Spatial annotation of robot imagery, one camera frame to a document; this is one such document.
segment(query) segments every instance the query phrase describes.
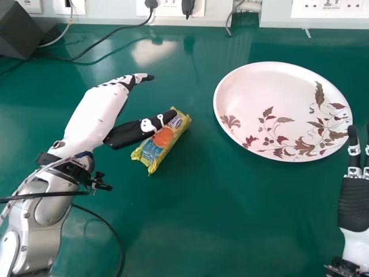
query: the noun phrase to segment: blue label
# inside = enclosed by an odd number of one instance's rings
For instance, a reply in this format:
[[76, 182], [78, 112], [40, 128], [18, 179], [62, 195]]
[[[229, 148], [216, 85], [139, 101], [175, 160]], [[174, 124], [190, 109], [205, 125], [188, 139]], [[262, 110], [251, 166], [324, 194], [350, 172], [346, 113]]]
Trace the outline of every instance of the blue label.
[[183, 120], [180, 119], [177, 124], [175, 125], [176, 129], [178, 129], [182, 125]]
[[162, 151], [163, 149], [161, 147], [154, 145], [152, 138], [150, 138], [142, 148], [144, 158], [151, 162], [154, 161]]
[[179, 115], [179, 114], [177, 114], [177, 115], [175, 116], [175, 118], [173, 118], [173, 119], [171, 120], [171, 122], [169, 122], [168, 127], [173, 129], [173, 127], [174, 127], [174, 126], [176, 126], [176, 124], [177, 124], [177, 122], [178, 122], [178, 121], [181, 121], [181, 123], [182, 123], [182, 120], [181, 120], [181, 118], [180, 118], [180, 115]]

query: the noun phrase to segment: wall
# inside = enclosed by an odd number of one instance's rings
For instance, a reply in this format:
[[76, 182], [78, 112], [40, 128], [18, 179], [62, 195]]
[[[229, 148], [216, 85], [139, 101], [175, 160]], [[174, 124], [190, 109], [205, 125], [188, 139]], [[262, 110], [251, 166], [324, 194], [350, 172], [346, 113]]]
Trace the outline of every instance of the wall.
[[369, 18], [291, 18], [291, 0], [263, 0], [260, 27], [369, 29]]
[[[213, 26], [225, 25], [232, 10], [233, 0], [207, 0], [205, 17], [157, 17], [153, 25]], [[54, 13], [51, 0], [43, 0], [43, 14], [34, 17], [52, 18], [57, 22], [66, 22], [69, 16]], [[143, 17], [136, 16], [135, 0], [86, 0], [86, 16], [76, 16], [74, 23], [80, 24], [137, 24]]]

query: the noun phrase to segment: black cable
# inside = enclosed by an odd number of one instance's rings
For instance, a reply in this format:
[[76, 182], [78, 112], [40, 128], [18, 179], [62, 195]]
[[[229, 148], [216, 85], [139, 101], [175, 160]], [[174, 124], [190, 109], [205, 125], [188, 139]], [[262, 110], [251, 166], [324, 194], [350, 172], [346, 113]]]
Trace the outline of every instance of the black cable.
[[8, 203], [13, 200], [34, 199], [42, 197], [54, 197], [54, 196], [77, 196], [77, 195], [89, 195], [88, 192], [43, 192], [43, 193], [30, 193], [22, 195], [14, 195], [9, 197], [0, 198], [0, 204]]
[[140, 42], [142, 40], [147, 40], [147, 39], [150, 39], [150, 38], [140, 38], [140, 39], [133, 40], [130, 43], [128, 43], [128, 44], [126, 44], [126, 45], [124, 45], [124, 46], [122, 46], [122, 47], [114, 50], [113, 52], [110, 52], [110, 53], [106, 54], [105, 56], [103, 56], [103, 57], [101, 57], [101, 58], [99, 58], [99, 59], [97, 59], [96, 61], [93, 61], [93, 62], [74, 62], [73, 61], [72, 63], [74, 65], [95, 65], [95, 64], [101, 62], [102, 60], [104, 60], [105, 58], [109, 57], [110, 55], [113, 55], [113, 54], [119, 52], [120, 50], [122, 50], [122, 49], [124, 49], [126, 47], [131, 46], [132, 44], [134, 44], [136, 42]]
[[97, 42], [95, 42], [93, 45], [87, 47], [81, 54], [79, 54], [79, 55], [77, 55], [77, 56], [75, 56], [73, 58], [65, 58], [65, 57], [60, 57], [60, 56], [56, 56], [56, 55], [52, 55], [52, 54], [46, 54], [46, 56], [49, 56], [49, 57], [52, 57], [52, 58], [55, 58], [55, 59], [60, 59], [62, 61], [68, 61], [68, 62], [75, 61], [76, 59], [81, 58], [88, 51], [90, 51], [91, 49], [93, 49], [95, 46], [97, 46], [98, 44], [100, 44], [101, 42], [103, 42], [104, 40], [106, 40], [108, 37], [112, 36], [116, 32], [118, 32], [120, 30], [123, 30], [123, 29], [138, 28], [138, 27], [142, 27], [142, 26], [146, 25], [150, 21], [150, 19], [152, 17], [152, 13], [153, 13], [153, 9], [150, 8], [150, 15], [149, 15], [149, 17], [144, 22], [142, 22], [140, 24], [137, 24], [137, 25], [123, 26], [123, 27], [120, 27], [120, 28], [115, 29], [114, 31], [110, 32], [108, 35], [106, 35], [102, 39], [100, 39]]
[[3, 75], [5, 75], [6, 73], [9, 73], [9, 72], [11, 72], [11, 71], [16, 70], [16, 69], [17, 69], [17, 68], [19, 68], [19, 67], [20, 67], [24, 62], [25, 62], [25, 61], [20, 61], [19, 63], [17, 63], [17, 64], [15, 64], [15, 65], [11, 66], [10, 68], [5, 69], [5, 70], [1, 71], [1, 72], [0, 72], [0, 77], [1, 77], [1, 76], [3, 76]]
[[89, 209], [86, 209], [84, 207], [81, 207], [81, 206], [78, 206], [78, 205], [75, 205], [75, 204], [72, 204], [71, 205], [72, 207], [74, 208], [77, 208], [77, 209], [80, 209], [84, 212], [87, 212], [89, 213], [90, 215], [93, 215], [94, 217], [100, 219], [110, 230], [111, 232], [113, 233], [113, 235], [115, 236], [117, 242], [118, 242], [118, 246], [119, 246], [119, 250], [121, 251], [121, 261], [119, 262], [119, 267], [118, 267], [118, 270], [116, 272], [116, 277], [121, 277], [122, 273], [123, 273], [123, 269], [125, 267], [125, 263], [126, 263], [126, 254], [125, 254], [125, 251], [123, 249], [123, 243], [121, 241], [121, 239], [119, 238], [119, 235], [118, 233], [114, 230], [113, 227], [111, 227], [111, 225], [105, 220], [103, 219], [100, 215], [90, 211]]

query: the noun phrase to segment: power plug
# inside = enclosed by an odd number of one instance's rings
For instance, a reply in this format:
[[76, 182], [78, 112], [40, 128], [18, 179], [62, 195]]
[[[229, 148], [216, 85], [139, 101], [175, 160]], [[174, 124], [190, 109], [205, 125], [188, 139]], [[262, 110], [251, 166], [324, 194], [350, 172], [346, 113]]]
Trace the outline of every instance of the power plug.
[[148, 7], [152, 12], [153, 9], [156, 9], [159, 6], [159, 4], [156, 0], [145, 0], [145, 6]]
[[188, 20], [195, 8], [195, 0], [182, 0], [182, 12]]

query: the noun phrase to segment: white plate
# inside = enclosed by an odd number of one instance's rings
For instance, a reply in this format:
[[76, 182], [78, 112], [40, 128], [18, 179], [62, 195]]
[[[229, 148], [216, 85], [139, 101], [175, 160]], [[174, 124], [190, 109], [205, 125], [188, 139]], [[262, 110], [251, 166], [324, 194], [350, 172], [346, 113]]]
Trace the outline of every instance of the white plate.
[[347, 141], [352, 113], [342, 93], [300, 66], [258, 62], [223, 78], [214, 94], [215, 115], [239, 145], [268, 159], [309, 162]]

